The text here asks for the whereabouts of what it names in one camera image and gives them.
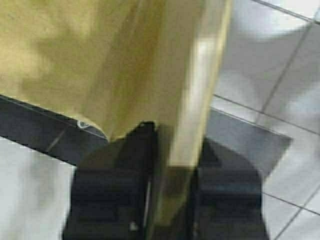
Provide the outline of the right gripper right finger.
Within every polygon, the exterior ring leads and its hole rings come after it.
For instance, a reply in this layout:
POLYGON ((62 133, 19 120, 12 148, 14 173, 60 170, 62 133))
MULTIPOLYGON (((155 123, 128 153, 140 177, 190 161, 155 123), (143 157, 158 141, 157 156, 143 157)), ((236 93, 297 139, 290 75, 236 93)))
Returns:
POLYGON ((192 239, 269 239, 258 170, 208 137, 192 179, 192 239))

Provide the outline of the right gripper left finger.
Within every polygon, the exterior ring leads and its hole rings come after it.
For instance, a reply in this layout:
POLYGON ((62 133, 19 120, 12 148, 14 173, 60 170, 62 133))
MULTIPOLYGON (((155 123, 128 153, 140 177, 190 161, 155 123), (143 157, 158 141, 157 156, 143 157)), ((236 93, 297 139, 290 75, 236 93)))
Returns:
POLYGON ((142 240, 158 132, 143 121, 76 167, 64 240, 142 240))

